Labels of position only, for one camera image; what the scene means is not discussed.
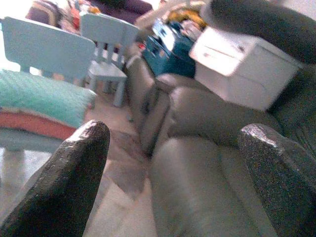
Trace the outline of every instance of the floor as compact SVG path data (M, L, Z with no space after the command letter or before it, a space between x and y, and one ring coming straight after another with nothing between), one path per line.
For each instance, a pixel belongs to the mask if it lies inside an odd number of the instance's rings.
M1 42L0 31L0 67L19 70L18 65L5 59ZM110 129L111 141L99 191L83 236L155 237L148 179L150 159L142 153L138 134L127 119L130 108L126 104L122 108L114 107L114 96L103 93L101 87L100 84L95 109L88 112L86 121L103 121ZM0 148L0 213L49 157L49 153L9 152Z

